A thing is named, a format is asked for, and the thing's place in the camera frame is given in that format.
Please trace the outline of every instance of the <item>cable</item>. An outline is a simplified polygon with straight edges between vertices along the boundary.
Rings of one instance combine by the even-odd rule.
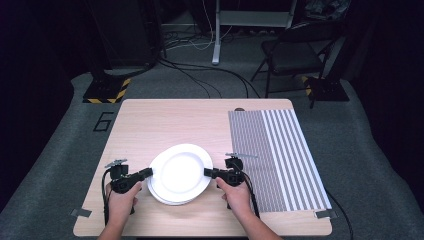
[[[253,191],[253,183],[250,180],[249,175],[247,175],[247,173],[243,172],[237,166],[237,164],[231,164],[231,166],[229,166],[229,167],[233,167],[233,168],[237,169],[237,171],[239,171],[241,174],[243,174],[243,180],[246,182],[247,188],[249,189],[250,198],[252,200],[252,205],[253,205],[253,210],[255,211],[255,215],[256,215],[256,217],[261,218],[261,216],[259,215],[258,202],[256,201],[256,196],[255,196],[255,193]]]
[[[172,66],[169,66],[169,65],[166,65],[166,64],[164,64],[163,62],[159,61],[159,64],[161,64],[161,65],[163,65],[163,66],[165,66],[165,67],[169,67],[169,68],[177,69],[178,71],[180,71],[180,72],[184,73],[185,75],[187,75],[187,76],[188,76],[191,80],[193,80],[193,81],[194,81],[197,85],[199,85],[200,87],[202,87],[202,88],[203,88],[203,90],[205,90],[206,94],[208,95],[208,98],[211,98],[211,96],[210,96],[210,94],[209,94],[209,91],[208,91],[208,90],[207,90],[207,89],[206,89],[206,88],[205,88],[202,84],[200,84],[199,82],[204,83],[204,84],[206,84],[206,85],[210,86],[211,88],[215,89],[215,91],[217,91],[217,92],[218,92],[219,97],[220,97],[220,98],[222,98],[221,93],[220,93],[220,92],[219,92],[219,90],[218,90],[218,89],[216,89],[214,86],[212,86],[211,84],[209,84],[209,83],[207,83],[207,82],[204,82],[204,81],[201,81],[201,80],[199,80],[199,79],[194,78],[193,76],[191,76],[190,74],[188,74],[188,73],[184,72],[184,70],[183,70],[183,69],[181,69],[181,68],[177,67],[177,66],[176,66],[176,65],[174,65],[173,63],[170,63],[170,64],[172,64]]]
[[[330,197],[331,197],[331,199],[333,199],[333,201],[334,201],[334,202],[336,203],[336,205],[339,207],[340,211],[342,211],[343,216],[344,216],[344,217],[345,217],[345,219],[346,219],[346,223],[347,223],[347,225],[348,225],[348,227],[349,227],[350,239],[351,239],[351,240],[353,240],[353,228],[352,228],[352,225],[351,225],[351,223],[350,223],[349,218],[347,217],[346,212],[344,211],[344,209],[343,209],[342,205],[340,205],[340,203],[336,200],[336,198],[334,198],[334,196],[333,196],[333,195],[331,195],[331,193],[327,190],[327,188],[325,188],[325,187],[324,187],[324,189],[325,189],[325,191],[327,192],[328,196],[330,196]]]
[[[108,168],[105,171],[105,173],[103,173],[103,176],[102,176],[102,197],[103,197],[103,206],[104,206],[103,210],[104,210],[104,217],[105,217],[105,226],[109,220],[109,198],[106,198],[106,192],[105,192],[105,178],[106,178],[106,174],[108,174],[109,172],[110,172],[110,168]]]
[[[232,74],[234,76],[236,76],[238,79],[240,79],[240,81],[243,83],[244,88],[246,90],[246,98],[249,98],[249,91],[247,89],[247,85],[246,83],[252,88],[252,90],[255,92],[256,96],[258,98],[261,98],[259,96],[259,93],[256,91],[256,89],[252,86],[252,84],[247,81],[245,78],[243,78],[242,76],[240,76],[239,74],[232,72],[230,70],[226,70],[226,69],[222,69],[222,68],[217,68],[217,67],[208,67],[208,66],[201,66],[201,65],[193,65],[193,64],[184,64],[184,63],[175,63],[175,62],[171,62],[169,60],[160,58],[162,61],[165,61],[169,64],[175,64],[175,65],[181,65],[181,66],[187,66],[187,67],[197,67],[197,68],[201,68],[201,69],[190,69],[190,68],[180,68],[182,70],[187,70],[187,71],[202,71],[202,70],[214,70],[214,71],[221,71],[221,72],[226,72],[229,74]]]

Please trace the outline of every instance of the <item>striped mat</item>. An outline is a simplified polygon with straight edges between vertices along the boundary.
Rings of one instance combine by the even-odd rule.
[[[296,114],[291,110],[229,112],[233,151],[244,157],[260,212],[330,209]]]

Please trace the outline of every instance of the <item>hazard tape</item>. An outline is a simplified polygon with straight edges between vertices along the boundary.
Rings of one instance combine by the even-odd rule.
[[[84,103],[119,103],[122,98],[125,95],[125,92],[127,91],[127,87],[130,84],[131,79],[127,79],[122,83],[122,87],[121,90],[119,90],[116,98],[107,98],[107,99],[102,99],[102,98],[87,98],[84,99],[83,102]]]
[[[309,99],[312,99],[313,95],[312,95],[312,91],[311,91],[311,85],[309,84],[309,77],[302,76],[302,82],[303,82],[303,85],[305,86],[305,88],[308,88],[308,89],[305,90],[306,95],[308,96]]]

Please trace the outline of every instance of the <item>white plate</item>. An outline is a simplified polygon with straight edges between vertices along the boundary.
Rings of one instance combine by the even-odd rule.
[[[185,203],[188,203],[188,202],[190,202],[190,201],[191,201],[191,200],[189,200],[189,201],[184,201],[184,202],[179,202],[179,203],[176,203],[176,202],[169,202],[169,201],[166,201],[165,199],[162,199],[161,197],[159,197],[159,196],[156,194],[156,192],[153,190],[153,188],[152,188],[152,186],[151,186],[151,184],[150,184],[150,181],[148,181],[148,182],[147,182],[147,187],[149,188],[150,193],[153,195],[153,197],[154,197],[154,198],[156,198],[156,200],[158,200],[158,201],[159,201],[159,202],[161,202],[161,203],[167,204],[167,205],[182,205],[182,204],[185,204]]]
[[[160,153],[150,164],[153,176],[148,188],[160,202],[181,205],[199,196],[209,185],[204,168],[212,168],[212,159],[201,147],[180,144]]]

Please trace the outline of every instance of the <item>equipment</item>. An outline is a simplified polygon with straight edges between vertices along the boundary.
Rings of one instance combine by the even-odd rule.
[[[237,154],[229,154],[231,157],[225,159],[226,170],[213,168],[208,169],[204,168],[204,176],[211,177],[215,179],[217,177],[222,178],[227,184],[236,187],[243,182],[246,182],[250,196],[252,198],[253,208],[256,216],[259,217],[259,211],[256,203],[255,194],[253,193],[252,183],[250,181],[249,176],[244,173],[243,170],[243,162],[239,159]],[[103,195],[103,203],[104,203],[104,216],[105,216],[105,225],[109,220],[109,198],[106,198],[105,193],[105,177],[107,173],[110,173],[110,178],[112,181],[110,185],[112,190],[123,194],[128,192],[138,181],[144,181],[146,178],[153,176],[152,168],[145,168],[141,171],[138,171],[133,174],[128,174],[128,165],[123,165],[122,163],[126,162],[126,159],[115,160],[112,163],[105,166],[107,170],[103,174],[102,177],[102,195]]]

